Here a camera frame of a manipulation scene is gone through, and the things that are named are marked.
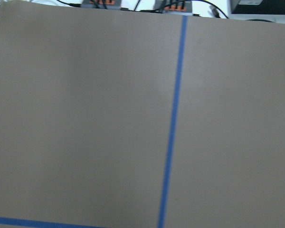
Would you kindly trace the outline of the blue tape line crosswise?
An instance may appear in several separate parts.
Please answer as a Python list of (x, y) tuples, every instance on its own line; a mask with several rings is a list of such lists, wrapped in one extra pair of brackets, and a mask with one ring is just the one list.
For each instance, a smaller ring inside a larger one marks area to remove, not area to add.
[(31, 228), (94, 228), (94, 226), (0, 217), (0, 224)]

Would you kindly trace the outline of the grey box orange connectors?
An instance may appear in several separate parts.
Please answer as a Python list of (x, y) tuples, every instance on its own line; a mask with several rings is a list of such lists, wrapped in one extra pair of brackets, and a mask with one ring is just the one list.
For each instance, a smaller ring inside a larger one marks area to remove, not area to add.
[(166, 0), (164, 1), (165, 7), (163, 8), (163, 13), (166, 14), (177, 14), (177, 15), (192, 15), (192, 2), (191, 1), (182, 1), (179, 3), (173, 4), (176, 0)]
[(91, 9), (119, 10), (121, 8), (121, 3), (121, 0), (84, 0), (81, 7)]

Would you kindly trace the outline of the blue tape line lengthwise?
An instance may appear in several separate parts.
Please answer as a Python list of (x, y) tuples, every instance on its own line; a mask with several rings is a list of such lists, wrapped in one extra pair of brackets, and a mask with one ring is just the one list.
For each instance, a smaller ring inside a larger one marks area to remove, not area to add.
[(184, 59), (186, 33), (187, 33), (187, 23), (188, 23), (188, 17), (182, 16), (181, 27), (180, 27), (180, 39), (179, 39), (179, 46), (178, 46), (178, 55), (177, 55), (177, 65), (176, 65), (176, 73), (175, 73), (175, 83), (174, 83), (174, 91), (173, 91), (173, 100), (172, 100), (172, 105), (171, 105), (169, 136), (168, 136), (167, 151), (166, 151), (166, 157), (165, 157), (165, 165), (164, 165), (164, 170), (163, 170), (158, 220), (157, 220), (157, 226), (156, 226), (158, 228), (165, 227), (165, 220), (166, 220), (166, 211), (167, 211), (169, 187), (170, 187), (170, 180), (171, 180), (171, 169), (172, 169), (174, 144), (175, 144), (175, 135), (176, 135), (176, 129), (177, 129), (179, 98), (180, 98), (180, 92), (181, 92), (181, 78), (182, 78), (182, 67), (183, 67), (183, 59)]

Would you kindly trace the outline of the grey box orange connectors right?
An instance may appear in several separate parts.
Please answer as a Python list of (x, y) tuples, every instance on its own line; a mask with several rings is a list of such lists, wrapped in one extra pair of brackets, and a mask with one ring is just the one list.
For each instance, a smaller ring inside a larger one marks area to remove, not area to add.
[(177, 14), (177, 15), (192, 15), (192, 2), (191, 1), (182, 1), (179, 3), (173, 4), (176, 0), (166, 0), (164, 1), (165, 7), (163, 8), (163, 13), (166, 14)]

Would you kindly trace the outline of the grey box orange connectors left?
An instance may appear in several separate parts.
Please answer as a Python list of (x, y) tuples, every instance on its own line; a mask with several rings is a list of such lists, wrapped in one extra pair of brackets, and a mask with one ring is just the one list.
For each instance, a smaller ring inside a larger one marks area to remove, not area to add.
[(81, 7), (91, 9), (119, 10), (121, 8), (121, 3), (121, 0), (84, 0)]

